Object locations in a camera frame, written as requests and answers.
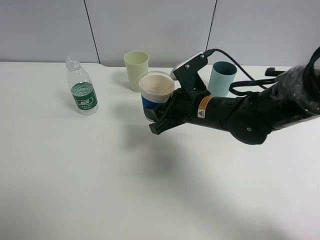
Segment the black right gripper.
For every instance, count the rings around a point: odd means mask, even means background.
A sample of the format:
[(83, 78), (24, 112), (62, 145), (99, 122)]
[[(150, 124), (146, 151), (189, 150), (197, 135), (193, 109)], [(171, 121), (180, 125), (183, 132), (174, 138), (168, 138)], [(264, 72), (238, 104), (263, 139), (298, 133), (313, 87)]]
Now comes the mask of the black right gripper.
[(229, 117), (229, 98), (210, 96), (208, 92), (191, 98), (179, 88), (161, 106), (159, 120), (149, 124), (149, 129), (155, 135), (160, 135), (183, 124), (228, 130)]

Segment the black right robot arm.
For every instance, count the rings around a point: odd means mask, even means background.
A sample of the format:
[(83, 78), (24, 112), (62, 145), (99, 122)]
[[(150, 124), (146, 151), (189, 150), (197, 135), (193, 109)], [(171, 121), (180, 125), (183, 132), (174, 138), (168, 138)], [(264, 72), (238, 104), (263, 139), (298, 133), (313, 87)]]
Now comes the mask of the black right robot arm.
[(315, 66), (319, 50), (306, 65), (286, 71), (268, 68), (265, 79), (232, 83), (228, 87), (232, 98), (214, 95), (199, 76), (214, 52), (200, 52), (171, 72), (180, 88), (167, 102), (144, 109), (153, 134), (189, 123), (229, 132), (248, 145), (260, 145), (273, 131), (319, 117), (320, 70)]

